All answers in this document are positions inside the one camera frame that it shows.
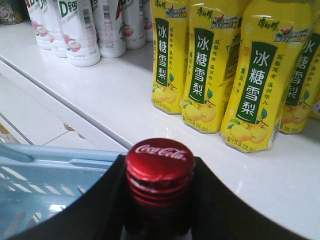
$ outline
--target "red bottle cap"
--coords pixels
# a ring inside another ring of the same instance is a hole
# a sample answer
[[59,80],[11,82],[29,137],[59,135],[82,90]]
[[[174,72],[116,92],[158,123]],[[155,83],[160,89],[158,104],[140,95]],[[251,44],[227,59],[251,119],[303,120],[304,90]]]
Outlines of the red bottle cap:
[[126,167],[128,184],[136,201],[165,207],[178,202],[189,189],[195,158],[180,142],[151,138],[130,149]]

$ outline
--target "coca-cola bottle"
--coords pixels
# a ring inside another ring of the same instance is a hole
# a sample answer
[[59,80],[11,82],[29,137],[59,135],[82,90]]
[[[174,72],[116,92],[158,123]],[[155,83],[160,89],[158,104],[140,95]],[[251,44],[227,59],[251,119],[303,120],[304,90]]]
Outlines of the coca-cola bottle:
[[126,157],[129,196],[121,240],[191,240],[195,158],[182,143],[151,138]]

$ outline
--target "yellow pear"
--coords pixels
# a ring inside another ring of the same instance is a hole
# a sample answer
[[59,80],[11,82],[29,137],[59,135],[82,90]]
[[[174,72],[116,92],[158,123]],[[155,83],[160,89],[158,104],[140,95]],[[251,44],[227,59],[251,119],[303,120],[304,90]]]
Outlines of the yellow pear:
[[185,115],[191,120],[200,120],[203,117],[202,112],[193,105],[187,105],[185,107]]
[[165,92],[165,95],[167,97],[166,102],[168,104],[173,104],[177,100],[178,92],[175,88],[165,86],[163,91]]
[[292,122],[294,124],[301,124],[308,118],[309,108],[303,106],[293,106],[290,108],[289,112],[294,116]]
[[292,123],[295,119],[295,116],[292,112],[289,112],[287,110],[283,110],[281,123],[282,124],[289,124]]
[[261,143],[267,136],[267,129],[259,124],[251,124],[246,129],[252,133],[251,142],[254,144]]
[[160,88],[156,88],[153,92],[154,94],[154,98],[156,100],[158,100],[159,102],[164,102],[165,100],[167,100],[167,95],[166,93],[161,90]]
[[202,121],[204,123],[209,123],[213,121],[216,117],[216,109],[208,104],[200,104],[198,109],[202,112]]
[[244,126],[236,124],[230,130],[231,136],[238,141],[244,142],[252,139],[252,133]]

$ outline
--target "white bottle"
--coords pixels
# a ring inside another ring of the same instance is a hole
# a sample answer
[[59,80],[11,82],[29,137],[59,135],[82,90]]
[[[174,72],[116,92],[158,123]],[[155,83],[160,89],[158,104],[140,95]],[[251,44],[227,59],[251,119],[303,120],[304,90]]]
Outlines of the white bottle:
[[90,0],[59,0],[66,56],[76,67],[88,67],[100,60],[97,32]]
[[152,27],[150,0],[143,0],[143,14],[144,14],[145,40],[148,42],[153,42],[154,33],[153,33],[153,27]]
[[40,48],[51,49],[50,36],[45,27],[45,21],[41,13],[39,0],[25,0],[32,26],[35,30],[35,38]]
[[59,58],[67,57],[58,0],[39,0],[43,20],[49,31],[51,51]]
[[121,4],[126,48],[142,48],[146,44],[143,0],[121,0]]
[[117,58],[125,54],[124,22],[120,0],[91,0],[101,56]]

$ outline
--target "coca-cola logo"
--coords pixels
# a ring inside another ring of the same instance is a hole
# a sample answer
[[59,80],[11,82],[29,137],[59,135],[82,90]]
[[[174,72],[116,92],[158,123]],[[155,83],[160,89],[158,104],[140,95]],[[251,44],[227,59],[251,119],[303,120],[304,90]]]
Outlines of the coca-cola logo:
[[151,146],[150,144],[146,145],[141,145],[135,149],[135,152],[137,154],[151,154],[151,155],[158,155],[162,157],[167,157],[171,159],[179,159],[179,160],[187,160],[185,157],[185,154],[187,151],[184,150],[179,150],[174,147],[156,147],[156,146]]

